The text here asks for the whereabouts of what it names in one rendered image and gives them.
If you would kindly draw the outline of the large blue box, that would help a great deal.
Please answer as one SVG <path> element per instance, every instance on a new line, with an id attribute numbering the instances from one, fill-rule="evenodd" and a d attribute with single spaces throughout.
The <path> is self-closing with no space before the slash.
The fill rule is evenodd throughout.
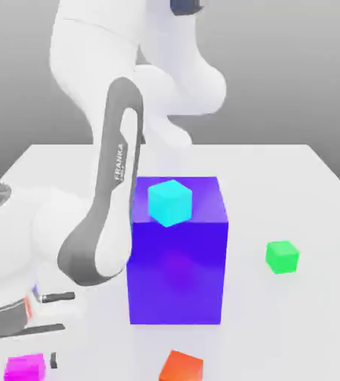
<path id="1" fill-rule="evenodd" d="M 215 176 L 179 177 L 193 192 L 190 220 L 164 227 L 150 217 L 148 189 L 164 177 L 140 177 L 132 208 L 126 268 L 131 324 L 219 324 L 228 217 Z"/>

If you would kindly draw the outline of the small cyan cube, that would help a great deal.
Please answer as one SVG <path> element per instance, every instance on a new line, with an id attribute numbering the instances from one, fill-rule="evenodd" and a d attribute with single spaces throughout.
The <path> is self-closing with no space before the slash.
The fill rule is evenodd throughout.
<path id="1" fill-rule="evenodd" d="M 148 213 L 164 227 L 188 221 L 192 217 L 193 191 L 175 179 L 150 186 Z"/>

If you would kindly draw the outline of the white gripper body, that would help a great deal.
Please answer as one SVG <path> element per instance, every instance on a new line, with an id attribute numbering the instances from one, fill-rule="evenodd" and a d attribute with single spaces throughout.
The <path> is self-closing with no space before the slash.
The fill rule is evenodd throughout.
<path id="1" fill-rule="evenodd" d="M 18 333 L 0 336 L 0 355 L 47 353 L 57 350 L 65 341 L 67 331 L 67 324 L 56 323 L 30 326 Z"/>

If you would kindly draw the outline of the small orange cube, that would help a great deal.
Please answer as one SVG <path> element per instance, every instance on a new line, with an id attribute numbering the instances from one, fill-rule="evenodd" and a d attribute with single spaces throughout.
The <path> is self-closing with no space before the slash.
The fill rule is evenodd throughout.
<path id="1" fill-rule="evenodd" d="M 202 381 L 203 365 L 202 359 L 172 350 L 158 381 Z"/>

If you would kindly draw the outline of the small green cube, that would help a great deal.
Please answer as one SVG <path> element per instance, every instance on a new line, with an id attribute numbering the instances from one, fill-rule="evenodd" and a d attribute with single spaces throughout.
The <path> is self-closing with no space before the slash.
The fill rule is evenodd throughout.
<path id="1" fill-rule="evenodd" d="M 300 252 L 288 240 L 272 241 L 266 246 L 266 263 L 277 275 L 295 272 Z"/>

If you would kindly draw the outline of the small magenta cube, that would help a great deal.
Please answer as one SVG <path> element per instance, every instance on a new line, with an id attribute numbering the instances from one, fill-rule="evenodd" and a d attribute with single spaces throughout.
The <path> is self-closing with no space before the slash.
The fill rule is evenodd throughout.
<path id="1" fill-rule="evenodd" d="M 43 381 L 45 360 L 42 353 L 9 357 L 4 370 L 4 381 Z"/>

